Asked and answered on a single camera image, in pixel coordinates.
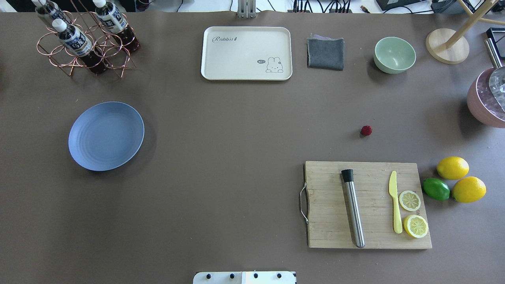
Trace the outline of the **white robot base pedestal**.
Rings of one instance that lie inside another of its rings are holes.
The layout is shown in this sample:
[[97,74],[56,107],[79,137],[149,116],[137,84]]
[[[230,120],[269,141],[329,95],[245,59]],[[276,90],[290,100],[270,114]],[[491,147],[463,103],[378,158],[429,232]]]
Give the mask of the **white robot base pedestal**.
[[296,273],[292,271],[222,271],[200,272],[193,284],[296,284]]

